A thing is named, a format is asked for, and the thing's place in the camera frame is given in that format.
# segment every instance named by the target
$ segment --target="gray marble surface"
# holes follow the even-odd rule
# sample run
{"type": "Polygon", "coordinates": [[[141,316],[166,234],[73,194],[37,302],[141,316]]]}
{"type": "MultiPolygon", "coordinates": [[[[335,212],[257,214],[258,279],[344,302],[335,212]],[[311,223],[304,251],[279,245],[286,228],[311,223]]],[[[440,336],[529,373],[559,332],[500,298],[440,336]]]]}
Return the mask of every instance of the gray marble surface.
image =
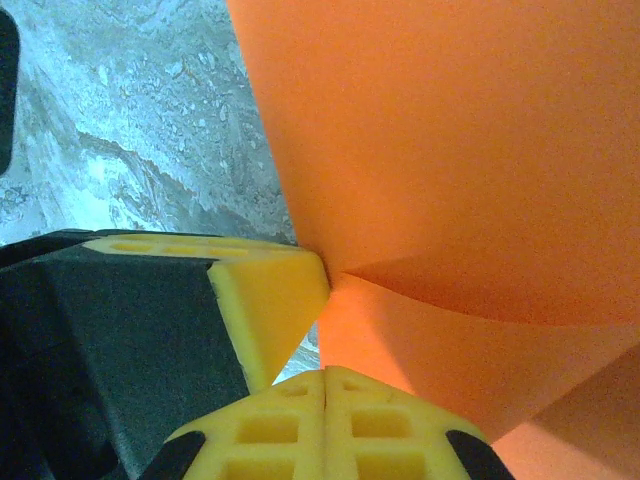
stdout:
{"type": "MultiPolygon", "coordinates": [[[[295,241],[223,1],[0,6],[22,45],[0,245],[62,228],[295,241]]],[[[317,368],[311,337],[285,377],[317,368]]]]}

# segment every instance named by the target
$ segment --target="black object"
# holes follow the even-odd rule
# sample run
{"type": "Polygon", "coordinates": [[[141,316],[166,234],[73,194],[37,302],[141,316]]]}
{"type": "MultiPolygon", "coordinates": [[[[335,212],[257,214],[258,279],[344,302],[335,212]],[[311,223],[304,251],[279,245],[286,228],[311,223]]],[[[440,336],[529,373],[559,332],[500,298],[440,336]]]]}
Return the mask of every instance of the black object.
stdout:
{"type": "Polygon", "coordinates": [[[460,430],[449,430],[447,440],[471,480],[515,480],[491,446],[460,430]]]}
{"type": "Polygon", "coordinates": [[[20,38],[13,19],[0,9],[0,175],[11,162],[20,38]]]}
{"type": "Polygon", "coordinates": [[[138,480],[182,480],[205,440],[194,431],[165,443],[138,480]]]}
{"type": "Polygon", "coordinates": [[[176,428],[248,395],[215,260],[82,245],[110,233],[0,249],[3,479],[137,478],[176,428]]]}

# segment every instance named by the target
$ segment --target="yellow plastic piece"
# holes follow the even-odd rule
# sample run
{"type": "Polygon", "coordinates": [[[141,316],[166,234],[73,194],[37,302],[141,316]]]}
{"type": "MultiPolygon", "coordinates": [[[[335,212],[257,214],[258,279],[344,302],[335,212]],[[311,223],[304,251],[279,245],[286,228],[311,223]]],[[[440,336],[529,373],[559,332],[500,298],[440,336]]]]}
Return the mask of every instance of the yellow plastic piece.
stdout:
{"type": "Polygon", "coordinates": [[[342,367],[306,372],[178,429],[205,444],[185,480],[468,479],[445,433],[468,421],[342,367]]]}
{"type": "Polygon", "coordinates": [[[207,274],[251,393],[273,383],[329,297],[322,261],[298,247],[160,234],[113,235],[84,246],[112,255],[218,260],[207,274]]]}
{"type": "Polygon", "coordinates": [[[184,480],[320,480],[323,372],[306,372],[178,429],[207,440],[184,480]]]}

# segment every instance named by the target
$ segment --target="orange paper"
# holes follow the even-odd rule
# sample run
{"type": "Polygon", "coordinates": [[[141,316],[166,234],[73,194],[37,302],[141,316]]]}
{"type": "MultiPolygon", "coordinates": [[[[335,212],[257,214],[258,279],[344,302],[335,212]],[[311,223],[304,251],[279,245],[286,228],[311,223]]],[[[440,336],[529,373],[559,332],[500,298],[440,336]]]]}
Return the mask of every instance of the orange paper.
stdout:
{"type": "Polygon", "coordinates": [[[229,7],[325,364],[495,437],[638,343],[638,2],[229,7]]]}

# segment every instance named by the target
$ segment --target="yellow plastic block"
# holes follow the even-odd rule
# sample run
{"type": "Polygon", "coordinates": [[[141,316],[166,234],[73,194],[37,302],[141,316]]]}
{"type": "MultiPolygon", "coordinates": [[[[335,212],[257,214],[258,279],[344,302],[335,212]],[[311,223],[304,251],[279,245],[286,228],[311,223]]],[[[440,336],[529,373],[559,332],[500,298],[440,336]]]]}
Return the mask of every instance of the yellow plastic block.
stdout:
{"type": "Polygon", "coordinates": [[[342,367],[306,372],[178,429],[206,441],[185,480],[468,479],[445,433],[468,421],[342,367]]]}
{"type": "Polygon", "coordinates": [[[320,480],[323,372],[306,372],[178,429],[206,442],[184,480],[320,480]]]}
{"type": "Polygon", "coordinates": [[[320,315],[320,258],[298,247],[231,237],[113,235],[84,244],[117,255],[211,258],[207,274],[249,392],[270,386],[320,315]]]}

